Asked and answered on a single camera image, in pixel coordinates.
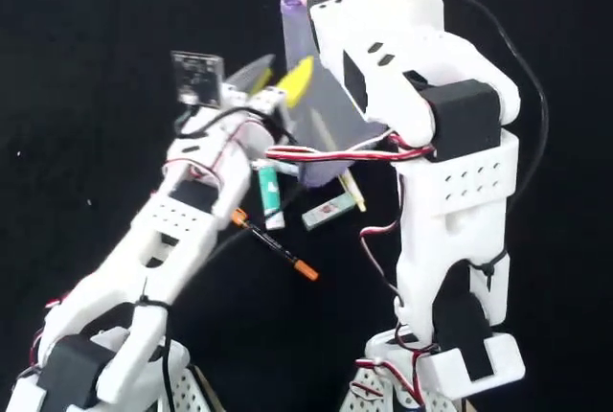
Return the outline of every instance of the green marker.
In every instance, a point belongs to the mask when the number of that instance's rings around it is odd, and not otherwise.
[[[272,163],[260,160],[257,164],[258,178],[260,180],[261,204],[264,208],[264,215],[269,216],[281,209],[281,194],[279,191],[279,180],[277,172]],[[284,213],[279,212],[266,221],[268,230],[281,230],[285,228]]]

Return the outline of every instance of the perforated metal plate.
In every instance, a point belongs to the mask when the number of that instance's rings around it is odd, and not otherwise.
[[[392,386],[378,374],[359,369],[349,385],[349,392],[341,406],[341,412],[392,412]],[[423,392],[426,412],[458,412],[452,401],[431,392]],[[408,410],[419,408],[406,392],[398,396],[399,402]]]
[[[189,370],[183,371],[178,381],[173,385],[172,397],[176,412],[215,412],[209,408],[200,390],[198,382]],[[166,398],[158,401],[158,412],[168,412],[169,404]]]

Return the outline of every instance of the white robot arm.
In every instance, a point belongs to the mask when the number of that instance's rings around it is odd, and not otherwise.
[[[507,309],[505,220],[518,140],[502,126],[519,113],[517,87],[444,31],[442,0],[308,5],[322,64],[364,119],[411,147],[435,149],[395,164],[404,200],[396,314],[418,346],[441,348],[420,357],[423,390],[456,400],[522,378],[515,340],[489,328]],[[389,335],[373,339],[367,354],[394,357]],[[412,376],[410,358],[398,368]]]
[[[221,59],[177,57],[186,63],[196,58],[191,66],[201,70],[198,78],[218,82],[214,94],[196,105],[193,91],[182,93],[186,103],[193,100],[192,113],[178,126],[182,138],[170,146],[159,190],[100,267],[48,313],[38,347],[40,372],[17,381],[9,412],[144,411],[164,392],[162,360],[151,357],[164,337],[168,309],[211,257],[217,233],[249,188],[251,162],[274,143],[261,117],[287,116],[282,89],[248,97],[220,83]],[[80,335],[122,303],[135,304],[129,330],[116,328],[92,340]],[[176,378],[189,353],[176,342],[168,348],[167,369]]]

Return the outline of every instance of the black background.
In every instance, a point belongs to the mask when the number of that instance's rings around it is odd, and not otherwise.
[[[522,115],[511,129],[529,156],[535,92],[486,19],[445,1],[449,30],[520,85]],[[482,1],[541,77],[552,136],[508,229],[505,329],[527,377],[475,401],[486,411],[587,410],[607,393],[613,0]],[[278,8],[279,0],[0,0],[0,405],[27,364],[45,302],[93,270],[160,181],[180,111],[170,50],[220,54],[228,73],[275,53],[282,72]],[[175,305],[176,337],[229,411],[334,410],[365,341],[392,327],[392,296],[356,235],[395,215],[394,179],[365,164],[355,175],[367,215],[307,233],[299,215],[339,193],[333,185],[287,210],[279,238],[319,269],[319,283],[249,239]],[[252,190],[245,207],[257,213],[259,204]],[[398,240],[379,240],[375,252],[393,274]]]

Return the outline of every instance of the orange marker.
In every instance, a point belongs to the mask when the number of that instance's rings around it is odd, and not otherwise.
[[[277,243],[277,241],[272,238],[267,233],[263,232],[256,225],[247,220],[247,213],[245,213],[241,209],[236,209],[232,214],[232,221],[235,225],[241,228],[248,228],[251,233],[253,233],[256,237],[258,237],[263,243],[265,243],[270,249],[279,254],[280,256],[288,259],[291,264],[294,266],[294,269],[302,273],[304,276],[309,278],[311,281],[317,281],[319,278],[319,273],[313,270],[308,263],[301,261],[297,257],[295,257],[291,252],[285,249],[283,246]]]

